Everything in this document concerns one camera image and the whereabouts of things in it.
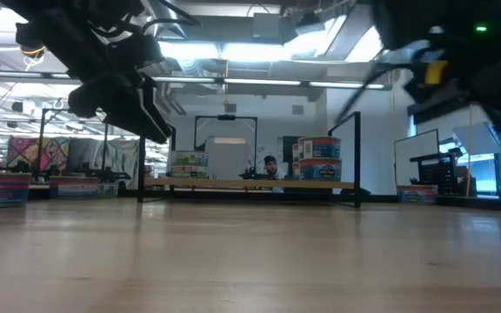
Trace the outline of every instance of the wooden table surface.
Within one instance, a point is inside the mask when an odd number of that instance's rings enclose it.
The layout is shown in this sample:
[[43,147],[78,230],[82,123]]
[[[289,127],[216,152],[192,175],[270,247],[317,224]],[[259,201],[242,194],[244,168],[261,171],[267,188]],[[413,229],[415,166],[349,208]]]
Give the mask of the wooden table surface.
[[146,186],[152,185],[176,185],[195,187],[263,187],[263,188],[319,188],[319,189],[350,189],[353,183],[328,182],[328,181],[305,181],[305,180],[224,180],[202,178],[146,178]]
[[0,312],[501,312],[501,213],[35,201],[0,209]]

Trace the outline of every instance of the black metal pole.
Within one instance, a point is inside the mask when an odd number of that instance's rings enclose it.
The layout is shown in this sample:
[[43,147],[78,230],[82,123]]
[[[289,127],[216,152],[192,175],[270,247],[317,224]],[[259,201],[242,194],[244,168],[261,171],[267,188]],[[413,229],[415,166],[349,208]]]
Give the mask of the black metal pole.
[[105,170],[105,157],[108,154],[108,129],[109,125],[105,124],[105,129],[104,129],[104,148],[102,150],[102,171]]
[[177,129],[171,125],[170,125],[170,128],[171,128],[170,147],[171,147],[171,151],[175,151],[175,149],[177,148]]
[[38,138],[38,174],[42,171],[43,129],[45,128],[45,114],[48,109],[42,109],[42,122],[40,123],[40,137]]
[[258,117],[254,117],[254,170],[257,170]]
[[355,208],[361,207],[361,112],[355,112]]
[[146,138],[140,137],[138,147],[138,189],[137,202],[144,202],[144,160],[146,159]]
[[198,119],[200,119],[199,116],[196,116],[195,117],[195,136],[194,136],[194,151],[197,150],[197,122],[198,122]]

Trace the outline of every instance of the whiteboard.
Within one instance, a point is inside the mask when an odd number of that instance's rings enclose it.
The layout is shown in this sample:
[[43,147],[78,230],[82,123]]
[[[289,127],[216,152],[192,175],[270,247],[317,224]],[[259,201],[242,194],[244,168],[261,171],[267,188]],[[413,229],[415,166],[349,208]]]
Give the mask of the whiteboard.
[[418,164],[412,157],[422,157],[439,153],[438,130],[397,140],[394,144],[396,157],[396,185],[410,186],[411,179],[418,179]]

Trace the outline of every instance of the window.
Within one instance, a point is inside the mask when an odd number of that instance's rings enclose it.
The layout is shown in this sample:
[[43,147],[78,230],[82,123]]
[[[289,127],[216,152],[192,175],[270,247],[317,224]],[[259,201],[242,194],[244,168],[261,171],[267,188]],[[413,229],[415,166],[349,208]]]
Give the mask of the window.
[[[458,158],[457,166],[469,166],[469,155],[465,148],[456,142],[440,144],[440,152],[445,153],[450,149],[459,147],[464,153]],[[494,154],[480,154],[471,156],[471,175],[477,179],[477,192],[497,192],[496,164]]]

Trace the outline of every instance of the ceiling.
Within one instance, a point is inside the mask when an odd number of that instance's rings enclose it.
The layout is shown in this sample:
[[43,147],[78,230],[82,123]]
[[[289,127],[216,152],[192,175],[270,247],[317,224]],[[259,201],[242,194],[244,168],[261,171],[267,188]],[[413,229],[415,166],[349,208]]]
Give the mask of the ceiling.
[[[250,3],[248,0],[214,0],[213,3],[205,0],[176,0],[181,9],[189,11],[199,19],[203,28],[184,27],[187,36],[183,43],[212,43],[220,50],[225,49],[226,44],[231,43],[267,43],[270,45],[280,45],[297,38],[295,25],[307,11],[317,10],[317,15],[323,22],[328,23],[337,17],[341,24],[330,26],[323,33],[323,39],[328,38],[325,45],[325,52],[321,55],[299,57],[298,60],[280,60],[277,62],[239,62],[226,61],[224,59],[207,58],[194,60],[206,76],[225,76],[234,78],[259,78],[259,79],[291,79],[291,80],[345,80],[358,82],[364,78],[366,71],[370,68],[365,63],[345,63],[346,57],[350,55],[354,47],[359,43],[364,34],[372,27],[368,6],[357,4],[350,9],[351,1],[312,1],[312,0],[263,0],[260,4]],[[279,18],[279,33],[276,38],[256,37],[253,34],[253,18],[255,13],[271,11],[272,15]],[[24,20],[10,10],[0,10],[0,70],[24,71],[30,63],[17,49],[15,43],[15,23]],[[178,40],[163,37],[160,41],[181,43]],[[315,48],[318,41],[304,42],[305,48]],[[36,64],[33,69],[40,72],[67,71],[65,66],[51,53],[46,53],[41,63]],[[187,75],[186,69],[180,66],[175,56],[169,56],[161,63],[160,73],[172,73],[175,75]],[[10,92],[6,98],[8,101],[0,101],[0,131],[17,131],[17,128],[10,129],[5,119],[35,119],[41,118],[41,108],[52,106],[57,99],[62,98],[66,108],[66,98],[76,85],[43,84],[43,83],[2,83],[0,82],[0,97]],[[218,98],[223,98],[223,86],[203,86],[203,85],[175,85],[174,92],[178,94],[181,106],[190,110],[201,110],[194,108],[187,99],[199,99],[211,97],[213,103]],[[235,85],[228,89],[231,97],[236,95],[261,96],[291,96],[302,97],[303,102],[314,102],[322,94],[321,89],[274,87],[274,86],[253,86]],[[15,101],[28,103],[28,112],[18,113],[12,110],[11,106]],[[98,119],[89,121],[84,125],[82,131],[86,135],[98,135],[103,133],[104,127],[98,124],[99,119],[104,115],[100,114]],[[74,121],[77,118],[67,113],[59,113],[55,119],[65,119]],[[18,127],[21,131],[39,131],[39,123],[20,123]],[[64,123],[49,125],[46,132],[71,132]],[[121,130],[112,128],[112,133],[120,134]]]

